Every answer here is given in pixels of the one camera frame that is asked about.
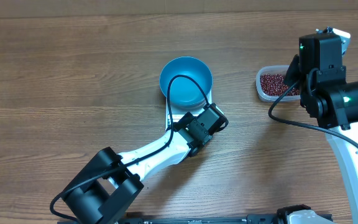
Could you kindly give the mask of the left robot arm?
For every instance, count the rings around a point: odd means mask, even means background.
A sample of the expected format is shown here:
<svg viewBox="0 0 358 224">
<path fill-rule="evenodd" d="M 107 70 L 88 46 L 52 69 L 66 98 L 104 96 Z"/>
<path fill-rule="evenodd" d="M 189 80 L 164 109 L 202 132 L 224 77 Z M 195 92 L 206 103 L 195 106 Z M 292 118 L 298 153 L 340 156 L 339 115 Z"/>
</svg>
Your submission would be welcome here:
<svg viewBox="0 0 358 224">
<path fill-rule="evenodd" d="M 61 199 L 75 223 L 116 223 L 144 188 L 143 180 L 193 157 L 229 124 L 214 104 L 187 112 L 158 140 L 129 152 L 100 150 L 65 187 Z"/>
</svg>

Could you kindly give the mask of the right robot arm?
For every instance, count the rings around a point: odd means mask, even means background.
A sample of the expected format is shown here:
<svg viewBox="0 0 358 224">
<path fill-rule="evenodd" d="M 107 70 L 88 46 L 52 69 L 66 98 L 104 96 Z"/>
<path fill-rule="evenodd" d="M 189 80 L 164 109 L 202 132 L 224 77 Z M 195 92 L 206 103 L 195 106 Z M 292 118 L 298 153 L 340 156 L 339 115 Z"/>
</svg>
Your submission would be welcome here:
<svg viewBox="0 0 358 224">
<path fill-rule="evenodd" d="M 349 35 L 319 32 L 299 38 L 299 53 L 286 73 L 285 84 L 300 91 L 300 103 L 326 131 L 339 163 L 358 223 L 358 82 L 347 82 L 342 57 Z"/>
</svg>

